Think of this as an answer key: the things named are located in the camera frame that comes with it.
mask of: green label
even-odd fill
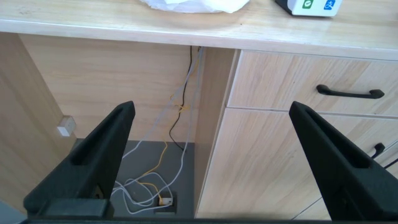
[[[303,9],[311,9],[313,0],[304,0]]]

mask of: blue label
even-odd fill
[[[335,6],[336,0],[327,0],[325,7],[323,8],[324,10],[332,10],[333,6]]]

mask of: white plastic bag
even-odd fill
[[[250,0],[141,0],[153,9],[184,13],[232,13]]]

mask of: light wood surface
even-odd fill
[[[294,220],[331,220],[325,202],[320,198],[313,205],[297,215]]]
[[[398,1],[344,0],[333,18],[274,0],[227,14],[156,11],[138,0],[3,0],[0,31],[398,60]]]
[[[380,163],[383,167],[390,164],[390,162],[398,158],[398,144],[394,144],[389,149],[386,149],[375,161]],[[394,177],[398,178],[398,163],[390,166],[387,169]],[[328,209],[322,198],[315,202],[313,205],[306,208],[302,213],[294,218],[295,220],[331,220]]]
[[[17,34],[0,33],[0,200],[25,213],[24,197],[69,153],[62,112]]]
[[[62,112],[75,119],[78,138],[85,138],[115,106],[129,100],[136,106],[129,139],[144,137],[170,96],[183,84],[190,63],[189,46],[39,35],[21,35],[21,39]],[[193,73],[188,81],[185,106],[192,100],[196,75]],[[182,93],[174,103],[181,102]],[[191,142],[199,99],[196,102]],[[178,110],[171,107],[147,140],[171,141],[169,129]],[[176,141],[186,140],[188,122],[189,113],[182,113],[172,131]]]
[[[226,90],[233,80],[239,52],[239,50],[216,48],[206,50],[195,138],[195,211],[200,201],[216,134],[223,117]]]
[[[370,154],[397,137],[398,120],[323,117]],[[319,198],[288,113],[225,109],[197,217],[291,219]]]
[[[229,107],[289,110],[293,101],[316,111],[398,116],[398,62],[355,60],[283,53],[244,51],[233,83]],[[326,96],[317,85],[377,100]]]

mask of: cabinet door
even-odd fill
[[[380,99],[328,96],[317,85]],[[228,107],[289,110],[299,101],[315,111],[398,116],[398,63],[353,58],[248,52],[241,54]]]
[[[323,117],[369,154],[397,139],[398,120]],[[287,112],[225,110],[198,218],[291,219],[319,198]]]

